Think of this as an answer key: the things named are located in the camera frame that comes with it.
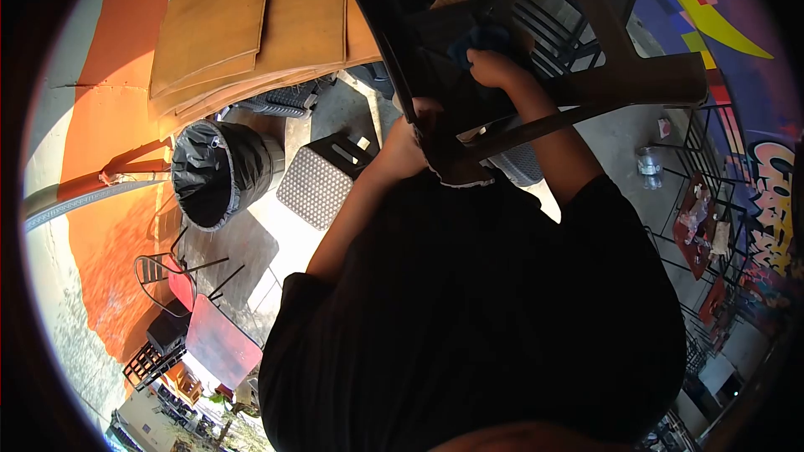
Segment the orange wall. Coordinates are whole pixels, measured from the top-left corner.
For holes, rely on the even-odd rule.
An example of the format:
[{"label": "orange wall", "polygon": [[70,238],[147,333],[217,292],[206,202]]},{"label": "orange wall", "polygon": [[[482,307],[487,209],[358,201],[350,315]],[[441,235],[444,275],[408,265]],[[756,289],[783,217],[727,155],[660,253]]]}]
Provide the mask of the orange wall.
[{"label": "orange wall", "polygon": [[[98,172],[114,156],[157,139],[146,102],[166,7],[167,0],[103,1],[75,92],[62,183]],[[143,159],[159,159],[163,153],[160,149]],[[156,316],[155,306],[137,285],[133,265],[137,255],[154,253],[157,190],[141,188],[67,214],[88,326],[121,362],[128,361],[132,345],[145,344],[144,322],[135,329],[137,321]],[[163,199],[173,196],[169,185],[162,190]]]}]

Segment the chair leg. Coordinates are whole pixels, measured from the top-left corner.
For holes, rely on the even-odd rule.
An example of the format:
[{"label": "chair leg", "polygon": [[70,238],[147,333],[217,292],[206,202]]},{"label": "chair leg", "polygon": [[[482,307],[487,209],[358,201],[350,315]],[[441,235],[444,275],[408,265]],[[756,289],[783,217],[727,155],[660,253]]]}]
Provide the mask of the chair leg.
[{"label": "chair leg", "polygon": [[210,301],[210,302],[212,302],[212,301],[214,301],[214,300],[217,300],[218,298],[223,297],[223,296],[224,296],[224,292],[220,292],[220,293],[219,293],[217,296],[216,296],[215,294],[217,293],[217,291],[218,291],[218,290],[220,290],[221,288],[223,288],[223,287],[224,287],[224,285],[225,285],[226,283],[229,283],[229,280],[230,280],[230,279],[232,279],[233,277],[235,277],[235,276],[237,275],[237,273],[239,273],[239,272],[240,272],[240,271],[241,271],[241,270],[242,270],[242,269],[243,269],[245,266],[246,266],[246,265],[245,265],[245,264],[243,264],[242,266],[238,267],[238,268],[237,268],[237,270],[236,270],[235,272],[231,273],[231,274],[229,275],[229,277],[227,277],[227,278],[224,280],[224,282],[222,282],[222,283],[221,283],[221,284],[220,284],[220,285],[219,285],[219,286],[218,286],[218,287],[217,287],[215,290],[213,290],[213,291],[212,291],[212,293],[209,295],[209,301]]},{"label": "chair leg", "polygon": [[173,254],[173,249],[174,249],[174,248],[176,247],[176,245],[178,244],[178,240],[179,240],[179,239],[181,239],[181,238],[182,238],[182,236],[184,236],[184,233],[186,233],[186,232],[187,232],[187,229],[189,229],[189,228],[190,228],[190,226],[186,226],[184,229],[182,229],[182,232],[180,232],[180,233],[178,234],[178,237],[176,238],[176,241],[173,241],[173,244],[172,244],[172,245],[170,245],[170,253],[171,253],[171,254]]},{"label": "chair leg", "polygon": [[220,264],[221,262],[226,262],[226,260],[228,260],[228,259],[229,259],[229,257],[221,258],[220,260],[215,260],[214,262],[209,262],[207,264],[204,264],[203,266],[198,266],[198,267],[193,267],[191,269],[183,270],[182,272],[177,273],[177,274],[186,275],[186,274],[189,274],[191,272],[195,272],[196,270],[204,269],[204,268],[210,267],[210,266],[215,266],[216,264]]}]

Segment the graffiti wall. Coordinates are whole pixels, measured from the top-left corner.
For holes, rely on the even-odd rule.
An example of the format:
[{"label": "graffiti wall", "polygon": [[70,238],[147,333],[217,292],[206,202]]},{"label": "graffiti wall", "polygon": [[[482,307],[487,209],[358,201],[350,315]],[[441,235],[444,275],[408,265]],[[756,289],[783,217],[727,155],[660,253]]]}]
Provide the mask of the graffiti wall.
[{"label": "graffiti wall", "polygon": [[748,179],[735,192],[749,211],[738,314],[773,336],[804,295],[804,275],[791,269],[790,212],[801,102],[776,25],[762,0],[637,0],[634,14],[665,53],[704,59],[707,105],[724,130],[715,145],[727,174]]}]

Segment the stool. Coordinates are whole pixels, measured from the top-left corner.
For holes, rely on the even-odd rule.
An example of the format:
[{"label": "stool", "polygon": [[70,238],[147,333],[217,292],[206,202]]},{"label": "stool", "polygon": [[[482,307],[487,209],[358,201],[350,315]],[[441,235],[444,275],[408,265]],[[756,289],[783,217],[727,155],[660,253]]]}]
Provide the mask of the stool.
[{"label": "stool", "polygon": [[276,198],[311,226],[326,230],[372,159],[343,133],[311,142],[296,153]]}]

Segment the black garbage bag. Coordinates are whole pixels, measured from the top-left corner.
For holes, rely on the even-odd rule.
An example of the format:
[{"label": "black garbage bag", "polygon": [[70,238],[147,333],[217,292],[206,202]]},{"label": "black garbage bag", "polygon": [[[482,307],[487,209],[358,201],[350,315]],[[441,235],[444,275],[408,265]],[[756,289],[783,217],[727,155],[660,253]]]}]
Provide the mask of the black garbage bag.
[{"label": "black garbage bag", "polygon": [[261,198],[271,186],[264,138],[243,124],[200,120],[176,138],[170,178],[190,222],[211,232]]}]

